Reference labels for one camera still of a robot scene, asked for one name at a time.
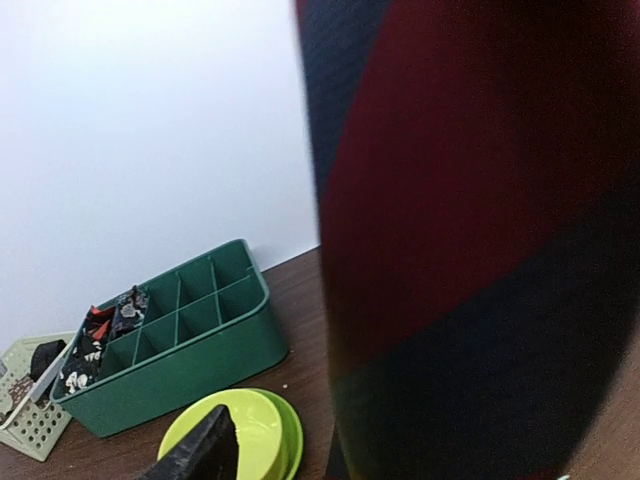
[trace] green container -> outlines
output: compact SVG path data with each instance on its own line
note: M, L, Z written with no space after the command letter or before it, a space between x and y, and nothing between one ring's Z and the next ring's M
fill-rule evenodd
M149 294L144 323L107 345L98 380L66 396L59 378L53 387L53 401L99 437L227 388L288 353L269 290L243 240L140 287Z

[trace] white basket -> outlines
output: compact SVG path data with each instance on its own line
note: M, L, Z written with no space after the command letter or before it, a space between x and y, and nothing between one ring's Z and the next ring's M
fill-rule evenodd
M62 432L71 421L71 415L59 405L47 400L41 406L36 405L46 388L53 382L62 366L62 359L69 348L74 334L47 335L18 340L2 357L0 364L0 412L7 414L12 407L9 390L31 369L31 357L36 347L42 343L64 340L67 348L51 364L36 382L13 413L0 425L0 442L25 455L44 462Z

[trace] wooden floor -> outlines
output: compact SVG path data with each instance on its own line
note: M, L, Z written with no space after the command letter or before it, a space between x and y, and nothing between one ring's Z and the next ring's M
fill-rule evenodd
M318 480L324 476L333 429L318 254L314 251L295 258L266 272L265 277L291 353L282 364L243 386L277 392L296 408L306 441L298 478ZM0 444L0 479L132 480L154 462L160 440L178 414L104 440L73 421L46 463Z
M299 412L307 442L298 477L302 480L323 477L333 427L318 267L314 251L265 274L292 352L278 367L243 384L273 390ZM636 335L611 398L565 473L572 480L640 480L639 406L640 335ZM105 440L74 421L46 463L0 445L0 478L134 479L153 463L160 440L178 413Z

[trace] wall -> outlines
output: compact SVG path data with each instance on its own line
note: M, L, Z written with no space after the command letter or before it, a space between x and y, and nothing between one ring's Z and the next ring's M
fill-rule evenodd
M292 3L0 2L0 350L229 239L317 245Z

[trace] striped fabric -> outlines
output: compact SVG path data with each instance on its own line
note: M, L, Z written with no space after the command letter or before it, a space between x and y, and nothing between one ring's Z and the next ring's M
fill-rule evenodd
M551 479L640 293L637 16L308 0L300 30L352 478Z

